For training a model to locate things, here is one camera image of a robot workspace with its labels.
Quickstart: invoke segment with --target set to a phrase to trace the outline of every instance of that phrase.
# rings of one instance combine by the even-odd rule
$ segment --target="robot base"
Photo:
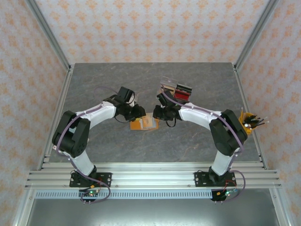
[[[93,177],[96,180],[100,180],[101,182],[105,183],[109,187],[111,186],[112,181],[112,173],[96,173],[96,176]],[[69,187],[90,187],[94,185],[95,187],[100,187],[100,185],[92,180],[84,178],[78,172],[71,173],[71,179]]]
[[[235,174],[227,172],[217,181],[213,182],[209,178],[209,172],[198,171],[194,173],[196,187],[225,187],[226,181],[233,181],[236,184]],[[227,187],[235,187],[233,183],[228,183]]]

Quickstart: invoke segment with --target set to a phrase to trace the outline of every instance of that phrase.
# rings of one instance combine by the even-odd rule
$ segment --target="white vent strip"
[[[107,191],[85,199],[103,198]],[[80,193],[74,190],[38,190],[36,199],[78,199]],[[208,199],[212,198],[210,189],[193,190],[112,190],[110,199]]]

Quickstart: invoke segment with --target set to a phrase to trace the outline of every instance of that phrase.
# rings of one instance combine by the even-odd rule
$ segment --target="wall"
[[[37,0],[71,64],[235,62],[268,0]]]
[[[301,225],[301,2],[281,0],[239,73],[269,167],[280,170]]]
[[[0,1],[0,225],[37,167],[66,70],[24,0]]]

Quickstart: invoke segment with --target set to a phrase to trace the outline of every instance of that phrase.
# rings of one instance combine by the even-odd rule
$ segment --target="orange floral pattern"
[[[24,0],[0,1],[0,15],[0,224],[10,226],[48,137],[66,70]]]
[[[239,75],[252,112],[269,117],[260,141],[301,225],[301,2],[291,2],[280,1]]]
[[[268,0],[37,2],[74,64],[235,62]]]

